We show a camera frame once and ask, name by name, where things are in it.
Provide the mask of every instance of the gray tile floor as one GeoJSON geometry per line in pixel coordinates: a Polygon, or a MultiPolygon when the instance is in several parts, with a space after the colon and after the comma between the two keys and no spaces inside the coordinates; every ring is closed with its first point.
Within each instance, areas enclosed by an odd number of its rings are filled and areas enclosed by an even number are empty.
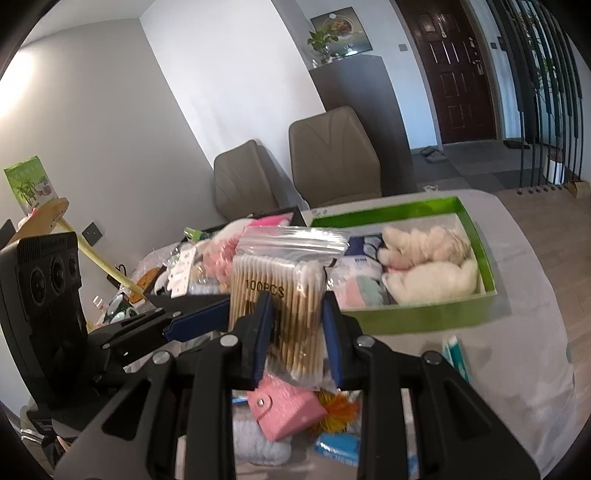
{"type": "MultiPolygon", "coordinates": [[[[495,193],[519,186],[521,150],[507,148],[497,140],[445,145],[448,160],[429,163],[421,154],[413,155],[417,187],[437,186],[439,190],[472,188],[495,193]]],[[[547,147],[543,147],[546,158],[547,147]]],[[[534,184],[540,165],[540,146],[535,149],[534,184]]],[[[524,187],[530,184],[532,150],[524,151],[524,187]]]]}

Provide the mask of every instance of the green plant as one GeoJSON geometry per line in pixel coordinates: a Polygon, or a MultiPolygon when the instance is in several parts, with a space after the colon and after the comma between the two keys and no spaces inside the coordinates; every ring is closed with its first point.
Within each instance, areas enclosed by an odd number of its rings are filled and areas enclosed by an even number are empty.
{"type": "Polygon", "coordinates": [[[33,206],[33,200],[35,199],[35,184],[31,180],[23,180],[19,186],[15,187],[15,190],[30,206],[33,206]]]}
{"type": "Polygon", "coordinates": [[[319,28],[315,32],[309,32],[308,45],[311,45],[314,50],[323,55],[323,63],[326,63],[329,53],[328,45],[331,42],[339,41],[339,37],[331,33],[329,27],[319,28]]]}

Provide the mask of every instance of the brown door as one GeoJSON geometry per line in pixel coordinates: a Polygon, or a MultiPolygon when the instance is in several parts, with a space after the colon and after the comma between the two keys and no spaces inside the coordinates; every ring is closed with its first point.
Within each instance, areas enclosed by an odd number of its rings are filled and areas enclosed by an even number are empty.
{"type": "Polygon", "coordinates": [[[491,92],[459,0],[396,0],[431,86],[443,143],[496,138],[491,92]]]}

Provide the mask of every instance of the door lock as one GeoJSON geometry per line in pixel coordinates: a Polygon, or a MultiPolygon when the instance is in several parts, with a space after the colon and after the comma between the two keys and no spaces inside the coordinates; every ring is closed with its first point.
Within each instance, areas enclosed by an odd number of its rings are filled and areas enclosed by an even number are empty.
{"type": "Polygon", "coordinates": [[[478,72],[478,75],[484,75],[484,68],[482,68],[482,61],[481,60],[474,60],[472,63],[474,65],[476,65],[476,71],[478,72]]]}

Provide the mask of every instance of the wall socket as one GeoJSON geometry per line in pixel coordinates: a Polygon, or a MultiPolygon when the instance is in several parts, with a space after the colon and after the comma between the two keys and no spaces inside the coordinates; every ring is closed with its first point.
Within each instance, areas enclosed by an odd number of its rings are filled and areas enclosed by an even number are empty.
{"type": "Polygon", "coordinates": [[[103,237],[103,234],[100,232],[99,228],[95,225],[95,223],[92,222],[89,226],[87,226],[84,229],[84,231],[82,232],[82,236],[89,243],[89,245],[93,247],[103,237]]]}

